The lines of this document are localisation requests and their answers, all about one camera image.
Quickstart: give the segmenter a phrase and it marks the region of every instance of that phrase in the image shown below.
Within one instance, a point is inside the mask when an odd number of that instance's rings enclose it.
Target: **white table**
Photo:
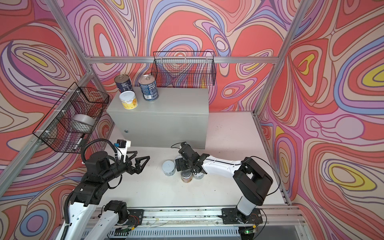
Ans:
[[[123,139],[122,134],[114,128],[110,140]],[[106,150],[113,156],[112,149],[107,145]],[[122,200],[128,207],[192,207],[192,206],[221,206],[237,205],[242,193],[233,178],[218,175],[205,175],[203,179],[192,179],[184,183],[180,172],[167,177],[162,171],[166,160],[173,160],[178,155],[177,149],[160,147],[131,147],[128,151],[137,151],[137,157],[150,156],[142,173],[139,175],[123,174],[121,184],[107,190],[99,207],[110,200]],[[243,160],[252,155],[268,162],[265,149],[260,139],[251,113],[210,113],[207,131],[206,149],[196,150],[199,154],[208,153],[214,157],[228,160]],[[278,182],[272,169],[259,159],[254,159],[272,177],[273,192]],[[118,179],[109,184],[116,186]],[[267,196],[266,204],[284,204],[280,191]]]

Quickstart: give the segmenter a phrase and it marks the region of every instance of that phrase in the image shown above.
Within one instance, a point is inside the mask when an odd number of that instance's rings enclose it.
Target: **white can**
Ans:
[[[175,163],[171,160],[167,160],[162,166],[163,172],[166,176],[172,176],[176,172]]]
[[[195,179],[202,179],[204,177],[204,173],[202,173],[202,172],[200,172],[200,173],[193,173],[192,176]]]
[[[135,92],[125,91],[119,95],[120,101],[125,109],[134,109],[137,107],[137,99]]]

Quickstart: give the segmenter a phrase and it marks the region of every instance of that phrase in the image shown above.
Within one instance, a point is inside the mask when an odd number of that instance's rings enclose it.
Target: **black cable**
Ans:
[[[177,149],[180,149],[180,148],[178,148],[178,147],[173,147],[173,146],[175,146],[176,144],[182,144],[183,142],[178,142],[178,143],[175,143],[175,144],[173,144],[172,146],[171,146],[171,148],[177,148]]]
[[[254,236],[254,238],[253,238],[252,240],[254,240],[255,238],[257,238],[257,237],[260,235],[260,233],[262,233],[262,231],[265,229],[265,225],[266,225],[267,217],[266,217],[266,214],[265,214],[264,210],[263,210],[263,209],[260,209],[260,210],[263,211],[263,213],[264,213],[264,215],[265,215],[265,223],[264,223],[263,228],[260,230],[260,232],[259,232],[256,236]]]
[[[66,225],[64,226],[63,234],[61,235],[60,240],[65,240],[65,237],[67,236],[69,223],[70,223],[69,203],[72,195],[73,195],[73,191],[68,195],[68,197],[65,199],[65,202],[64,202],[64,219],[65,219],[64,223]]]
[[[116,148],[117,150],[119,150],[119,152],[120,152],[120,154],[121,154],[121,157],[120,157],[120,162],[117,162],[117,164],[122,164],[122,161],[121,161],[121,159],[123,158],[123,155],[122,155],[122,152],[120,151],[120,149],[118,149],[118,148]]]
[[[119,181],[119,183],[118,183],[115,187],[111,187],[111,186],[109,185],[109,183],[107,182],[108,188],[109,188],[109,189],[115,189],[115,188],[117,188],[118,185],[120,185],[121,180],[122,180],[122,175],[120,175],[120,181]]]
[[[105,207],[105,205],[103,205],[102,207],[101,207],[101,213],[97,216],[98,218],[100,218],[101,217],[101,215],[102,215],[102,213],[103,213],[103,208]]]
[[[281,179],[280,179],[279,174],[276,172],[276,170],[269,163],[267,163],[264,159],[256,157],[256,156],[250,156],[250,157],[258,158],[258,159],[262,160],[263,162],[265,162],[266,164],[268,164],[272,168],[272,170],[276,173],[277,177],[279,178],[279,186],[277,186],[277,189],[275,191],[271,192],[270,194],[267,194],[267,196],[269,196],[269,195],[275,193],[277,190],[279,190],[280,189],[280,185],[281,185]]]
[[[116,160],[116,164],[121,164],[121,162],[119,161],[118,159],[118,151],[116,150],[116,147],[113,145],[113,143],[111,143],[110,140],[107,140],[107,139],[104,139],[104,138],[99,138],[99,139],[96,139],[96,140],[93,140],[91,141],[90,143],[88,143],[87,145],[85,145],[84,147],[81,148],[81,151],[80,151],[80,155],[81,155],[81,160],[83,161],[83,163],[85,163],[87,160],[85,159],[85,151],[87,150],[87,148],[89,148],[92,144],[96,143],[96,142],[106,142],[108,143],[112,150],[114,151],[115,153],[115,160]]]

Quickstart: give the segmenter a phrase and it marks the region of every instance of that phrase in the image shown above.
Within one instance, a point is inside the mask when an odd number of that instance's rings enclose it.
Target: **blue can label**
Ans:
[[[157,93],[156,81],[148,85],[140,84],[140,88],[144,99],[147,101],[154,101],[159,97]]]
[[[131,80],[127,80],[124,83],[116,83],[116,86],[121,93],[125,91],[133,91]]]

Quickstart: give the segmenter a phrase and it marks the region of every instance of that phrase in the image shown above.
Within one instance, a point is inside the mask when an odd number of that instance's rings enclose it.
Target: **metal rail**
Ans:
[[[55,17],[57,23],[59,24],[61,30],[63,31],[63,35],[65,39],[72,45],[77,57],[80,62],[84,65],[85,69],[88,71],[94,72],[92,65],[90,65],[85,59],[85,51],[82,49],[80,42],[78,41],[73,29],[71,28],[70,23],[67,20],[67,17],[64,15],[61,7],[57,3],[56,0],[46,0],[45,1],[48,7],[51,10],[52,15]],[[97,87],[98,90],[106,93],[103,84],[101,83],[99,77],[95,74],[93,83]]]
[[[275,66],[272,67],[269,77],[267,79],[267,82],[265,83],[260,93],[260,96],[257,99],[255,109],[253,110],[254,113],[257,113],[258,111],[260,111],[261,105],[267,98],[268,93],[271,90],[272,84],[276,80],[276,77],[278,77],[279,70],[284,63],[284,59],[286,54],[288,53],[288,49],[291,46],[292,41],[296,36],[297,30],[299,29],[300,24],[305,16],[305,13],[307,13],[307,10],[311,5],[312,1],[313,0],[303,0],[300,2],[299,7],[297,8],[296,14],[293,17],[292,24],[287,32],[287,36],[285,37],[283,44],[280,48],[279,54],[277,55],[278,61],[275,64]]]
[[[262,130],[262,128],[261,128],[260,121],[259,121],[259,119],[257,118],[256,115],[253,115],[253,121],[255,122],[257,131],[258,131],[258,133],[259,133],[259,135],[260,135],[260,138],[261,138],[261,140],[262,140],[262,142],[263,142],[263,146],[264,146],[266,155],[267,155],[267,157],[268,157],[269,163],[270,163],[271,166],[276,170],[276,172],[279,173],[280,171],[279,171],[279,169],[278,169],[277,166],[276,166],[276,163],[275,163],[275,161],[274,161],[274,159],[273,159],[273,156],[271,155],[271,149],[269,148],[269,145],[268,145],[268,143],[267,143],[267,141],[266,141],[266,139],[265,139],[264,134],[262,134],[263,130]],[[277,175],[276,175],[276,174],[277,174],[276,172],[273,171],[273,174],[275,175],[275,178],[278,179],[278,177],[277,177]],[[290,197],[289,197],[289,195],[288,195],[288,193],[287,193],[285,187],[283,186],[283,184],[280,185],[280,190],[283,191],[283,198],[285,199],[285,202],[286,202],[288,205],[291,205],[291,204],[292,204],[291,199],[290,199]]]
[[[93,77],[92,72],[87,72],[78,82],[79,86],[86,86],[89,80]],[[69,101],[74,92],[69,92],[68,95],[59,103],[56,109],[61,109]],[[59,114],[59,111],[54,111],[44,123],[41,124],[39,130],[46,129],[48,125],[53,121],[53,119]],[[13,183],[15,178],[22,171],[24,166],[28,163],[31,157],[35,154],[37,149],[42,144],[42,141],[38,139],[35,135],[32,135],[27,144],[24,145],[22,150],[16,155],[16,157],[8,164],[4,171],[0,175],[0,198]]]
[[[144,209],[142,225],[145,227],[218,227],[223,226],[223,220],[218,217],[224,207],[236,206],[205,206],[205,207],[138,207]],[[306,225],[306,221],[301,210],[296,206],[288,205],[263,205],[257,206],[265,211],[268,217],[266,225]],[[101,208],[97,208],[91,219],[88,221],[87,228],[93,228],[99,220],[98,215]],[[252,224],[229,224],[225,226],[251,226]]]
[[[199,57],[186,57],[188,59],[199,58]],[[153,63],[154,57],[98,57],[88,56],[85,57],[89,64],[92,63]],[[277,63],[278,57],[215,57],[215,63]]]

